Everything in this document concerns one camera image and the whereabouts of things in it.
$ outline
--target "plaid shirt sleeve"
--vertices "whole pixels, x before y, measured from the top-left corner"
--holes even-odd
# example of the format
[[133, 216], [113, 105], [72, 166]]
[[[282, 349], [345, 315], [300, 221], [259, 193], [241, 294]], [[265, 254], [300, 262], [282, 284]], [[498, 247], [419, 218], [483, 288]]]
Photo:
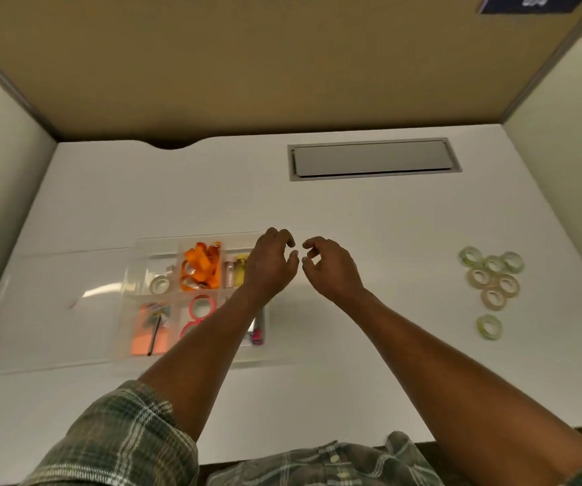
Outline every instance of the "plaid shirt sleeve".
[[95, 401], [23, 486], [194, 486], [196, 443], [178, 430], [172, 405], [130, 380]]

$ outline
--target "blue sign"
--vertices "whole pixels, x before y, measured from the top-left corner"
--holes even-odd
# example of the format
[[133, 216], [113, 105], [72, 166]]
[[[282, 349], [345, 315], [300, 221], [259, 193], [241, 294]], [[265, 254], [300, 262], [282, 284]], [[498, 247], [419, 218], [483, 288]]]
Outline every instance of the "blue sign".
[[481, 14], [570, 14], [582, 0], [484, 0]]

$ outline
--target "person's right hand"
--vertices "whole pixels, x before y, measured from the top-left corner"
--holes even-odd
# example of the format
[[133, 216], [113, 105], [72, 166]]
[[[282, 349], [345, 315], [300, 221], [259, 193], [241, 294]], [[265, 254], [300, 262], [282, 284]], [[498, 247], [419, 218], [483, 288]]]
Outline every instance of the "person's right hand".
[[[302, 269], [319, 294], [341, 305], [365, 290], [356, 263], [337, 242], [313, 237], [305, 240], [302, 246], [311, 249], [302, 260]], [[320, 261], [314, 264], [312, 259], [317, 255]]]

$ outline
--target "forearm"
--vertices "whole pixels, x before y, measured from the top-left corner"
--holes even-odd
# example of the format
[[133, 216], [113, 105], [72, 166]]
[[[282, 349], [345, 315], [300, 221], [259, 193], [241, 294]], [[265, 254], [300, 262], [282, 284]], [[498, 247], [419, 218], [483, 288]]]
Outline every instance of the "forearm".
[[368, 292], [341, 304], [375, 344], [435, 439], [485, 485], [554, 485], [582, 467], [582, 436]]
[[248, 326], [266, 302], [254, 291], [239, 288], [138, 379], [172, 403], [178, 428], [194, 441]]

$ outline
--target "hand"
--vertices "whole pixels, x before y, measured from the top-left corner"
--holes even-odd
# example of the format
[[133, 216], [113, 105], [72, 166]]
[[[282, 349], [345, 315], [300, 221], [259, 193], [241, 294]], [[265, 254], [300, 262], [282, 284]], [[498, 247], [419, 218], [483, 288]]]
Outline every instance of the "hand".
[[269, 228], [254, 246], [246, 261], [244, 288], [266, 304], [286, 288], [297, 274], [300, 259], [297, 251], [284, 258], [284, 246], [295, 247], [291, 233], [283, 228]]
[[[323, 237], [305, 240], [302, 246], [311, 249], [302, 259], [302, 269], [316, 291], [338, 306], [365, 291], [349, 252], [337, 242]], [[320, 254], [318, 264], [312, 259]]]

